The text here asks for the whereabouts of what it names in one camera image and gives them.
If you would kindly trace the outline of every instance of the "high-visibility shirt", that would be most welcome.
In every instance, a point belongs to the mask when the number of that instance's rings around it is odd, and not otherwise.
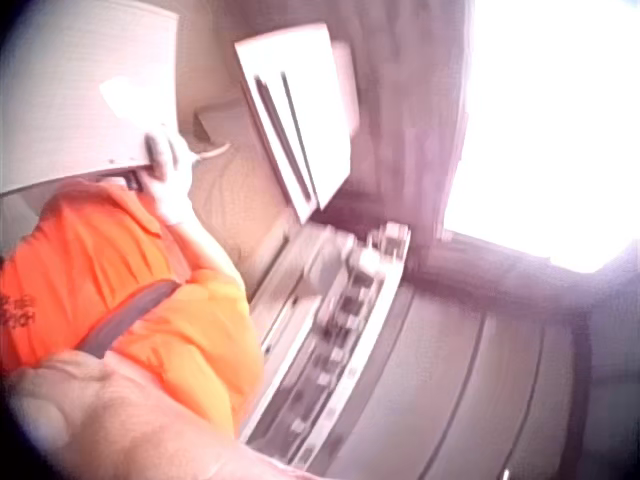
[[[141,287],[174,278],[161,232],[122,186],[78,180],[59,191],[0,273],[3,369],[76,347]],[[245,292],[211,270],[193,271],[111,350],[230,435],[262,374]]]

